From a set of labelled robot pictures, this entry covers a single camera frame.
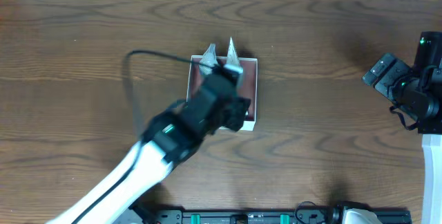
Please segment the clear pump bottle dark liquid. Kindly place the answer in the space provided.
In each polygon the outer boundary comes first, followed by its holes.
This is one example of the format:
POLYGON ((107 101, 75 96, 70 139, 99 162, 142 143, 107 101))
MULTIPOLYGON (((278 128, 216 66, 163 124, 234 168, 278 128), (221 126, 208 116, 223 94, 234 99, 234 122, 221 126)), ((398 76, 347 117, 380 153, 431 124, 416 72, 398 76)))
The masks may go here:
POLYGON ((213 67, 218 65, 217 55, 215 53, 215 44, 210 44, 202 59, 199 61, 199 72, 201 75, 212 74, 213 67))

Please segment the white squeeze tube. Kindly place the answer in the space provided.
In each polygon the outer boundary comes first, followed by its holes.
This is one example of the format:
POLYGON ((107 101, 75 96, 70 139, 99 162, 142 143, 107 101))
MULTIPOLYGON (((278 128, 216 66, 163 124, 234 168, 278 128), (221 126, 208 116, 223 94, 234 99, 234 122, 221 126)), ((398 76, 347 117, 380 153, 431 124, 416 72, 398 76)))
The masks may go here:
POLYGON ((232 66, 241 67, 240 59, 238 57, 232 37, 230 37, 229 46, 227 49, 227 64, 232 65, 232 66))

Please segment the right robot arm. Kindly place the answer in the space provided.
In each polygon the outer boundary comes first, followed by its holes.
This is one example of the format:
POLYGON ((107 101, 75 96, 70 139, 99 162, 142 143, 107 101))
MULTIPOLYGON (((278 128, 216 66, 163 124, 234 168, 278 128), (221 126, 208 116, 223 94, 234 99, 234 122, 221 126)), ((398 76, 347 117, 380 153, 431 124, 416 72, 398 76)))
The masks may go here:
POLYGON ((416 122, 425 164, 422 223, 441 224, 441 33, 422 32, 410 72, 393 90, 396 107, 416 122))

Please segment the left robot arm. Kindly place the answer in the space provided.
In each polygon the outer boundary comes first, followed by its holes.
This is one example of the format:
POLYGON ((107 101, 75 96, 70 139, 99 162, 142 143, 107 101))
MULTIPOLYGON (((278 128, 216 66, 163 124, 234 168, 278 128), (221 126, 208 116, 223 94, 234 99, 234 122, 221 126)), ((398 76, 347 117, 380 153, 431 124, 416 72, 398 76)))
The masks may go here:
POLYGON ((188 160, 220 127, 242 128, 250 99, 238 95, 237 75, 206 76, 194 97, 155 116, 123 160, 53 223, 113 223, 142 194, 188 160))

